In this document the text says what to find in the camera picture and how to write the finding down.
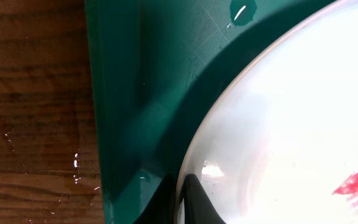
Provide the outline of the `light blue plate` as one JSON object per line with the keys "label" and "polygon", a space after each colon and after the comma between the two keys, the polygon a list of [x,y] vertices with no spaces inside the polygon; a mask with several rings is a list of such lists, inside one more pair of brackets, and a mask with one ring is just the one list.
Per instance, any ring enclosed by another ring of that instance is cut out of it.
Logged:
{"label": "light blue plate", "polygon": [[195,174],[225,223],[358,223],[358,1],[334,1],[255,58],[210,109]]}

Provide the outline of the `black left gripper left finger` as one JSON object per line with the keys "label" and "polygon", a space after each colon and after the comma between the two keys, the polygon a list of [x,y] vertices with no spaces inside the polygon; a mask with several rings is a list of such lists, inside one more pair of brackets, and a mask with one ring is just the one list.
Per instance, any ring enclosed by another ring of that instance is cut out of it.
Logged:
{"label": "black left gripper left finger", "polygon": [[176,178],[166,175],[134,224],[176,224],[178,208],[176,186]]}

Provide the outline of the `teal plastic tray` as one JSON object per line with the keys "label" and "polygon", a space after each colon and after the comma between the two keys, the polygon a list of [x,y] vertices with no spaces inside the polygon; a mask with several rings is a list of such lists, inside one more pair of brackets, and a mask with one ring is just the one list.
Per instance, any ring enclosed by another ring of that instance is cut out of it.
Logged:
{"label": "teal plastic tray", "polygon": [[329,0],[87,0],[106,223],[134,223],[233,79]]}

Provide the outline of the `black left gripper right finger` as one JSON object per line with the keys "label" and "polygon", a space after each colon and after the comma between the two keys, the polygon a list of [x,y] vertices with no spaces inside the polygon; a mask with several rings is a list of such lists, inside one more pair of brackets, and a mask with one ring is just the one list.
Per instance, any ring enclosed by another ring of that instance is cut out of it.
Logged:
{"label": "black left gripper right finger", "polygon": [[195,174],[188,174],[181,187],[185,224],[226,224],[219,216]]}

